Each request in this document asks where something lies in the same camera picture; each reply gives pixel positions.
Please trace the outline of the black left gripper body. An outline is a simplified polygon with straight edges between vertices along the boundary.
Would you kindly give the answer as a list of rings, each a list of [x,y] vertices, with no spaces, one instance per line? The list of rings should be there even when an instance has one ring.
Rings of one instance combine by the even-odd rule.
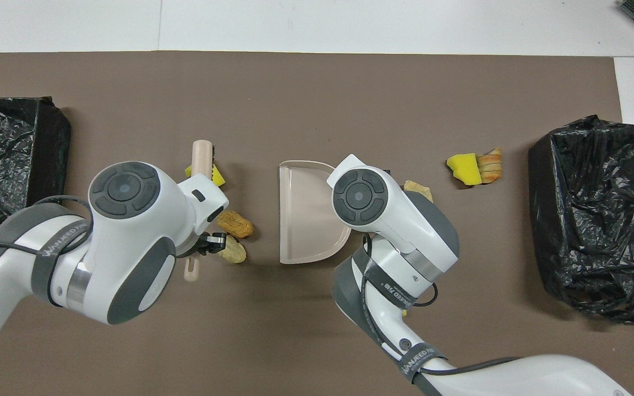
[[[176,258],[177,259],[184,258],[184,257],[190,256],[190,255],[192,255],[194,253],[205,254],[206,253],[206,247],[208,245],[205,237],[206,237],[206,235],[199,236],[197,241],[196,241],[196,243],[194,243],[194,245],[192,245],[186,251],[184,251],[184,252],[177,251]]]

